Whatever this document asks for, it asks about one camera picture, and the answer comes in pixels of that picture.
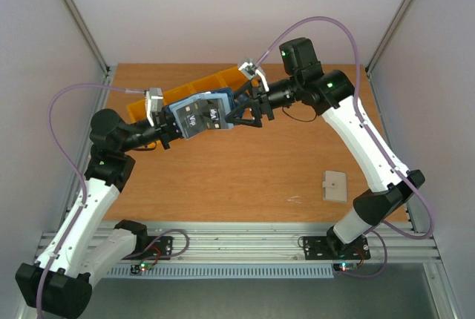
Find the blue card holder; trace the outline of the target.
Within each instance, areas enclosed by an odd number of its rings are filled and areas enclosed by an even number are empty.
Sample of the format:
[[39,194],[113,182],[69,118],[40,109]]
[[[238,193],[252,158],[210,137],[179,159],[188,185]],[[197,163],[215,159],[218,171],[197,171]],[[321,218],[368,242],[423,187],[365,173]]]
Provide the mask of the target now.
[[166,106],[166,111],[174,117],[184,139],[201,134],[204,131],[223,131],[233,129],[234,125],[226,121],[235,106],[231,88],[194,93]]

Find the black VIP credit card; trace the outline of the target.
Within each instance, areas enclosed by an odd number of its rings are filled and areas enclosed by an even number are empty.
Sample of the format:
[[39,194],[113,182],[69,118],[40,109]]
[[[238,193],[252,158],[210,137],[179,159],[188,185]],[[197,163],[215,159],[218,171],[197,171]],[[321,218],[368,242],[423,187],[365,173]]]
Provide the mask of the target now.
[[207,99],[204,106],[205,126],[209,130],[226,130],[226,110],[222,99]]

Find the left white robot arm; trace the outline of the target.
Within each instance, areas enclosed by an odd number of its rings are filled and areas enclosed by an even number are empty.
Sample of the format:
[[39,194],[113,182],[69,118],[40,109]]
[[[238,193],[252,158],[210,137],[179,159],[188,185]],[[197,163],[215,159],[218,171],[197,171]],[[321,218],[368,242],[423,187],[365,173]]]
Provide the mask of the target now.
[[88,250],[103,216],[127,183],[135,161],[128,151],[158,141],[165,148],[182,135],[174,115],[163,110],[133,124],[103,109],[91,120],[91,158],[80,176],[81,189],[53,240],[33,264],[23,263],[15,280],[26,304],[61,318],[78,318],[100,279],[120,260],[136,260],[156,239],[142,223],[119,221],[112,233]]

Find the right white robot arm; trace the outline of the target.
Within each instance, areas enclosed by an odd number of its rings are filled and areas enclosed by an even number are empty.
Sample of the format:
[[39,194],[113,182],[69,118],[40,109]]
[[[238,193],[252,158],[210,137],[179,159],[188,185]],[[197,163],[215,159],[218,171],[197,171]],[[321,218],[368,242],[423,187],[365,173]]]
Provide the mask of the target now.
[[273,119],[275,109],[302,102],[341,137],[369,187],[327,231],[326,250],[333,258],[343,257],[366,231],[404,205],[424,184],[425,176],[420,170],[410,170],[390,150],[363,111],[349,78],[340,70],[324,72],[310,39],[285,42],[279,51],[288,77],[278,82],[268,84],[252,60],[239,65],[247,80],[235,91],[235,97],[245,99],[226,115],[226,121],[260,127],[262,116]]

